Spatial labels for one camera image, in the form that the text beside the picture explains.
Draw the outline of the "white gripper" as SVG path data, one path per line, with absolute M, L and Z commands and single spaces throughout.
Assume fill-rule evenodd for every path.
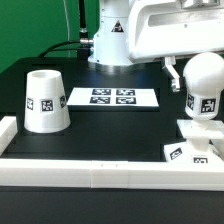
M 174 56 L 224 51 L 224 0 L 134 0 L 127 51 L 132 62 L 163 58 L 162 69 L 179 92 Z

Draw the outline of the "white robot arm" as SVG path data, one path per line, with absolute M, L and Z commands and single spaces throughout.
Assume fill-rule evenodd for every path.
M 179 91 L 178 58 L 224 52 L 224 0 L 99 0 L 89 65 L 115 73 L 161 60 Z

